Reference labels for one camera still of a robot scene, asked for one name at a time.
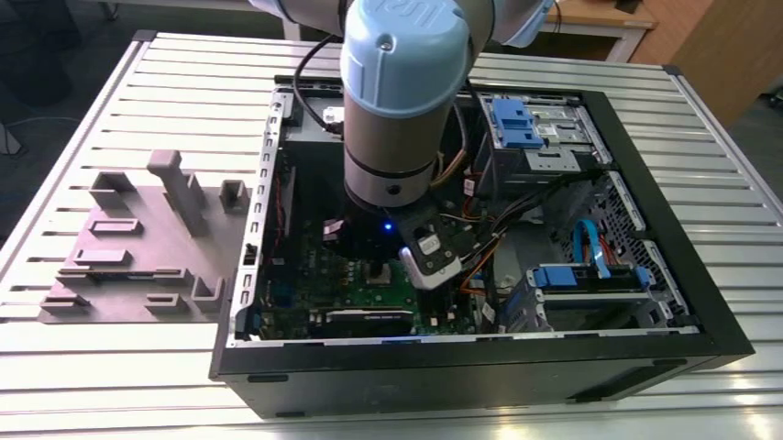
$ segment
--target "gray plastic part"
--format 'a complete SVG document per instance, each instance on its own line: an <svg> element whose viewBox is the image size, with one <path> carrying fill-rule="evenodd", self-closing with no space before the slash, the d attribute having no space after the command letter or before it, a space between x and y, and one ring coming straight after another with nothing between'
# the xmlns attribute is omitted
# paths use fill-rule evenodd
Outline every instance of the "gray plastic part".
<svg viewBox="0 0 783 440"><path fill-rule="evenodd" d="M104 210L127 210L123 193L135 191L136 188L123 172L103 171L98 174L88 192Z"/></svg>
<svg viewBox="0 0 783 440"><path fill-rule="evenodd" d="M92 266L94 264L127 266L131 259L131 253L124 249L80 249L74 257L74 262L80 266Z"/></svg>
<svg viewBox="0 0 783 440"><path fill-rule="evenodd" d="M150 293L144 307L151 314L187 314L190 309L176 293Z"/></svg>
<svg viewBox="0 0 783 440"><path fill-rule="evenodd" d="M94 236L136 236L143 232L144 226L135 218L120 218L95 220L87 229L94 233Z"/></svg>
<svg viewBox="0 0 783 440"><path fill-rule="evenodd" d="M184 227L192 237L204 236L208 233L207 223L200 214L203 193L195 176L187 177L180 170L183 156L174 149L156 149L147 163L147 170L160 178L167 189L171 206L183 218Z"/></svg>
<svg viewBox="0 0 783 440"><path fill-rule="evenodd" d="M206 313L215 313L220 311L220 302L226 294L227 283L223 278L218 279L215 290L211 291L202 278L196 278L194 283L194 291L191 292L191 301Z"/></svg>
<svg viewBox="0 0 783 440"><path fill-rule="evenodd" d="M90 302L76 294L60 297L47 297L40 308L54 315L79 316L87 314Z"/></svg>
<svg viewBox="0 0 783 440"><path fill-rule="evenodd" d="M243 181L223 181L219 197L226 214L247 214L250 192Z"/></svg>
<svg viewBox="0 0 783 440"><path fill-rule="evenodd" d="M95 207L48 297L48 301L59 303L67 302L62 298L80 295L91 307L83 314L50 313L42 307L39 321L48 324L216 321L218 310L208 304L211 300L207 297L192 300L194 286L196 279L202 279L211 289L234 280L244 232L244 215L224 213L219 193L219 188L203 188L200 213L210 235L199 237L190 235L180 216L170 209L160 186L140 186L134 192L120 191L118 195L127 210L104 211ZM135 235L95 235L90 229L95 224L116 221L139 222L144 228ZM86 249L124 249L132 259L127 266L79 266L74 258ZM152 313L147 308L148 294L178 294L183 311Z"/></svg>

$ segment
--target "floor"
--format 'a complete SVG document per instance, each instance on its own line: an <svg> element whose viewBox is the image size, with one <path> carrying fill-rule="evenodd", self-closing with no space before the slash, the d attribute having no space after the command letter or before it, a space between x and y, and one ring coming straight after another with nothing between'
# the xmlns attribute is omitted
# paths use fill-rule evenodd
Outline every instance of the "floor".
<svg viewBox="0 0 783 440"><path fill-rule="evenodd" d="M60 104L31 108L16 101L0 84L0 120L7 124L48 116L80 119L136 29L255 38L283 36L280 21L263 14L123 5L120 19L108 22L98 4L70 0L68 5L84 40L78 49L62 53L74 93ZM0 185L0 243L19 221L75 128L76 124L66 119L36 119L11 129L26 145L26 153L16 159L0 155L0 175L4 176ZM759 100L731 127L731 135L761 175L783 197L783 173L778 172L783 169L783 109L774 110Z"/></svg>

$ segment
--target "black cable cord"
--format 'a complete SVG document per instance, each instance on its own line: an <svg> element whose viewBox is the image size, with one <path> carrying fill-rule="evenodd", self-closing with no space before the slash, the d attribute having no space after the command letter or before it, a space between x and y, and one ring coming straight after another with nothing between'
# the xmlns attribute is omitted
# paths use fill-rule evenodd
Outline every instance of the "black cable cord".
<svg viewBox="0 0 783 440"><path fill-rule="evenodd" d="M347 0L340 0L338 4L338 20L340 22L340 32L346 35L346 18L347 18Z"/></svg>
<svg viewBox="0 0 783 440"><path fill-rule="evenodd" d="M498 319L501 310L501 302L498 297L498 286L495 284L495 255L487 259L483 268L483 278L485 278L485 291L486 291L486 301L495 310L495 321L491 322L490 325L490 333L495 333L498 329Z"/></svg>
<svg viewBox="0 0 783 440"><path fill-rule="evenodd" d="M575 182L591 181L603 175L602 170L589 170L578 174L563 175L534 193L518 199L510 204L503 213L498 216L489 229L478 233L478 237L486 237L486 242L478 250L469 253L461 258L462 261L469 261L493 246L501 236L506 233L510 224L531 209L535 209L546 202L546 199L553 196L562 188L566 188Z"/></svg>
<svg viewBox="0 0 783 440"><path fill-rule="evenodd" d="M558 18L554 22L554 33L559 34L561 29L563 28L563 9L561 9L561 3L558 2L558 0L554 0L554 7L558 11Z"/></svg>
<svg viewBox="0 0 783 440"><path fill-rule="evenodd" d="M481 102L479 93L477 92L477 89L474 88L474 84L470 81L470 78L466 79L466 87L467 87L467 91L470 92L470 96L474 99L477 106L479 107L481 120L483 121L485 128L487 130L487 136L486 136L486 139L489 142L487 148L490 149L490 161L493 162L493 204L495 204L495 202L498 200L499 182L498 182L498 167L497 167L498 162L495 160L495 145L493 145L493 137L490 136L490 134L493 133L490 116L487 116L487 113L485 112L485 107Z"/></svg>
<svg viewBox="0 0 783 440"><path fill-rule="evenodd" d="M327 124L323 120L323 117L316 113L314 107L307 103L303 97L303 91L300 86L300 77L303 76L304 67L307 67L307 63L314 59L318 52L324 48L324 46L330 43L336 41L336 36L330 35L319 44L310 50L307 55L304 55L303 61L299 63L299 67L296 68L296 72L294 72L294 95L296 96L296 100L299 104L303 105L304 111L312 117L314 121L320 125L320 127L330 133L335 135L343 135L343 125L342 124Z"/></svg>

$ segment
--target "aluminum table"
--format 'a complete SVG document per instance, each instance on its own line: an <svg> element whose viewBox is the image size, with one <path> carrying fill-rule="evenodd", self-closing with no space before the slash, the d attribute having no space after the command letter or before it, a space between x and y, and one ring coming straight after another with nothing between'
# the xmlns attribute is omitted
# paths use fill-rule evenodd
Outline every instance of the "aluminum table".
<svg viewBox="0 0 783 440"><path fill-rule="evenodd" d="M44 325L38 303L104 170L179 149L202 186L254 179L276 74L311 44L140 32L0 251L0 433L91 438L779 437L783 210L686 80L655 66L482 56L477 83L605 92L758 354L618 402L262 421L207 379L216 324ZM339 47L306 75L338 75Z"/></svg>

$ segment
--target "metal chassis frame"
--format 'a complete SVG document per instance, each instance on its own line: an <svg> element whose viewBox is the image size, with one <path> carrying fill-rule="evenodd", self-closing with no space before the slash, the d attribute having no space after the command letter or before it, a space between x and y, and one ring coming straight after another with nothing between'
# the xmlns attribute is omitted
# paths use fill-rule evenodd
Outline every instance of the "metal chassis frame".
<svg viewBox="0 0 783 440"><path fill-rule="evenodd" d="M493 87L482 87L482 90L487 89L493 91ZM477 367L510 363L521 366L535 363L561 365L561 362L601 362L603 359L638 359L651 368L677 365L677 368L662 370L661 374L646 378L642 382L629 384L611 396L586 398L594 401L619 399L659 383L674 374L693 369L717 368L754 353L606 95L551 89L547 90L547 94L577 94L583 97L605 145L611 151L615 163L621 166L619 172L627 187L631 193L637 194L637 205L645 221L653 228L649 238L654 238L658 242L658 249L670 263L670 270L679 287L686 292L691 310L701 318L702 333L663 337L626 336L614 339L594 337L494 340L490 343L473 344L235 347L230 331L234 327L228 325L228 313L234 313L236 305L224 304L215 340L211 379L230 379L236 390L243 386L238 375L248 375L247 380L251 382L263 382L264 378L274 378L272 381L287 381L290 373L306 371L346 372L368 369L413 369L415 371L423 368ZM272 125L267 130L268 136L279 136ZM657 235L657 231L665 231L666 234ZM401 359L415 360L401 362Z"/></svg>

